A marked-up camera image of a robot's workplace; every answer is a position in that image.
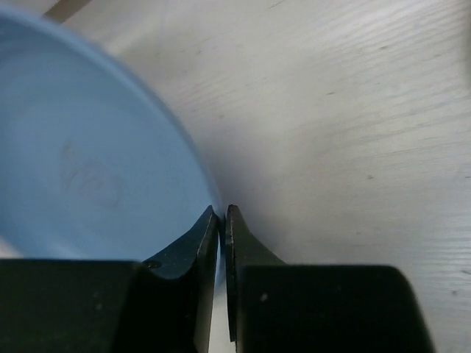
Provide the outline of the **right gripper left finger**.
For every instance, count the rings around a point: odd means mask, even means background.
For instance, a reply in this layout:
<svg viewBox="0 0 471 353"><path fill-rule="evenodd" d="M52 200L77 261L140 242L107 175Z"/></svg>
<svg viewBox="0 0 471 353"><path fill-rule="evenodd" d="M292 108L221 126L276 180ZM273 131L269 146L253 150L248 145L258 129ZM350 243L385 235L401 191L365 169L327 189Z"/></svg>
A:
<svg viewBox="0 0 471 353"><path fill-rule="evenodd" d="M218 218L143 262L2 260L3 352L206 352Z"/></svg>

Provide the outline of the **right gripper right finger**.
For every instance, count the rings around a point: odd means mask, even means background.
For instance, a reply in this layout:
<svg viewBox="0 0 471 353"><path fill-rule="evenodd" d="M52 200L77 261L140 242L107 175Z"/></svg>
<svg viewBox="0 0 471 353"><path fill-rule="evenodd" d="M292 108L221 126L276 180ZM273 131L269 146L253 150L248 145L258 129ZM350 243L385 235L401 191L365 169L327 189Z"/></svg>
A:
<svg viewBox="0 0 471 353"><path fill-rule="evenodd" d="M225 223L227 311L237 352L432 352L406 277L388 265L284 263L240 209Z"/></svg>

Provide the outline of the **blue round plate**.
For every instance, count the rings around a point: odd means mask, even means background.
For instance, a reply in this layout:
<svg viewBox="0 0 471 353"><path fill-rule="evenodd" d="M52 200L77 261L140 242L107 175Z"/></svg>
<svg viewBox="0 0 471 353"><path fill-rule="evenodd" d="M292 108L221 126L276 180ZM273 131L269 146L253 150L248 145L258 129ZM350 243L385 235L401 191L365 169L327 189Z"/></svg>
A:
<svg viewBox="0 0 471 353"><path fill-rule="evenodd" d="M186 131L111 56L1 7L1 239L29 258L145 260L212 207Z"/></svg>

